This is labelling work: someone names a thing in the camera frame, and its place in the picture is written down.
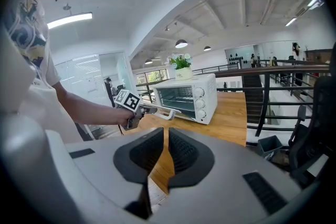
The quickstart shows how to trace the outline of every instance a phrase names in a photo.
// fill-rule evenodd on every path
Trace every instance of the potted plant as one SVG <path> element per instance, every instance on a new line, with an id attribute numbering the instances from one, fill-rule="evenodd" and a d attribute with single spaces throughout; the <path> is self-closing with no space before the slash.
<path id="1" fill-rule="evenodd" d="M 176 80 L 186 80 L 193 77 L 193 72 L 190 68 L 192 63 L 190 54 L 172 55 L 169 64 L 175 69 Z"/>

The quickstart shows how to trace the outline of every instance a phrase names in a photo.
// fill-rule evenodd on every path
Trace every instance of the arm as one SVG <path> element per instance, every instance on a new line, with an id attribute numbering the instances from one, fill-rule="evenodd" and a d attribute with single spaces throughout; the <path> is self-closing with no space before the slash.
<path id="1" fill-rule="evenodd" d="M 127 109 L 115 109 L 87 101 L 73 93 L 67 92 L 60 82 L 53 85 L 58 101 L 69 113 L 72 120 L 82 124 L 126 125 L 133 112 Z"/>

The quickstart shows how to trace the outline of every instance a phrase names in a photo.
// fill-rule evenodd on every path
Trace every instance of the chair armrest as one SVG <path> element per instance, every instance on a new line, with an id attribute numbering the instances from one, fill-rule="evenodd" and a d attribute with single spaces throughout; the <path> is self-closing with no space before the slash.
<path id="1" fill-rule="evenodd" d="M 301 105 L 299 107 L 299 110 L 298 110 L 298 118 L 299 120 L 301 121 L 305 121 L 306 120 L 306 106 L 305 105 Z"/>

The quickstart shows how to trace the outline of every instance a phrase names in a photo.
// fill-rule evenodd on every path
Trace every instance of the desk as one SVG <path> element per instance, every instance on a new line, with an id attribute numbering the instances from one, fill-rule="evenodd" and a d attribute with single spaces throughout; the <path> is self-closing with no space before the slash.
<path id="1" fill-rule="evenodd" d="M 154 115 L 145 115 L 138 128 L 124 131 L 124 134 L 131 134 L 152 127 L 164 127 L 164 149 L 150 177 L 166 194 L 168 194 L 168 179 L 174 175 L 174 164 L 168 151 L 169 127 L 186 129 L 245 146 L 247 134 L 245 94 L 218 92 L 217 97 L 218 105 L 209 125 L 179 118 L 166 121 Z"/>

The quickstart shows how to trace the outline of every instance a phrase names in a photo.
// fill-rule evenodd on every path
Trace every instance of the oven knob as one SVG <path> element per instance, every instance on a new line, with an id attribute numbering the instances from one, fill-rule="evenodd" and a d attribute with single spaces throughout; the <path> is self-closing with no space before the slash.
<path id="1" fill-rule="evenodd" d="M 201 100 L 201 99 L 196 100 L 195 103 L 196 103 L 196 107 L 197 107 L 198 109 L 201 109 L 201 108 L 205 107 L 205 103 L 204 103 L 204 101 Z"/>
<path id="2" fill-rule="evenodd" d="M 194 90 L 194 94 L 197 98 L 202 97 L 204 95 L 204 90 L 201 87 L 197 87 Z"/>
<path id="3" fill-rule="evenodd" d="M 204 110 L 198 110 L 197 116 L 202 119 L 202 118 L 205 118 L 206 113 Z"/>

